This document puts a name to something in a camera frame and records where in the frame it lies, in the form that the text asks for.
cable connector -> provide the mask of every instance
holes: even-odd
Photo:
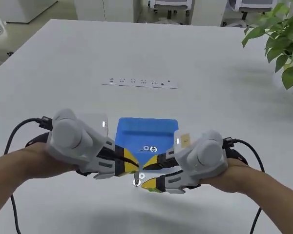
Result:
[[[237,143],[236,139],[232,139],[232,137],[227,137],[223,139],[223,149],[232,148],[234,144]]]
[[[40,128],[52,131],[53,126],[52,126],[52,119],[51,118],[43,116],[39,120],[40,120],[40,122],[39,122],[39,127]]]

metal washer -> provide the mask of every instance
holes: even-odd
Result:
[[[150,151],[151,151],[151,152],[156,152],[156,151],[157,151],[157,148],[156,148],[155,146],[151,146],[151,147],[150,147]]]
[[[149,149],[150,149],[150,147],[149,147],[148,145],[145,145],[145,146],[143,147],[143,150],[144,150],[144,151],[149,151]]]
[[[144,173],[140,173],[139,178],[140,179],[144,179],[146,177],[146,175]]]

human hand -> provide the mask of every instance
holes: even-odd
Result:
[[[228,168],[220,175],[201,180],[201,184],[209,184],[226,193],[242,193],[242,185],[246,174],[254,170],[237,159],[228,158]]]
[[[77,169],[75,165],[57,161],[44,149],[45,143],[39,142],[16,151],[24,162],[25,180],[32,178],[49,178]]]

forearm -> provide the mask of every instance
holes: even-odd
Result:
[[[19,151],[0,157],[0,209],[25,181],[25,163]]]
[[[248,170],[241,192],[254,200],[283,234],[293,234],[293,190],[263,172]]]

human arm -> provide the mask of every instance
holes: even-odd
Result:
[[[293,190],[236,159],[220,176],[202,180],[202,184],[228,193],[242,193],[255,201],[283,234],[293,234]]]
[[[0,157],[0,209],[25,181],[53,177],[76,169],[49,156],[44,146],[44,143],[35,143]]]

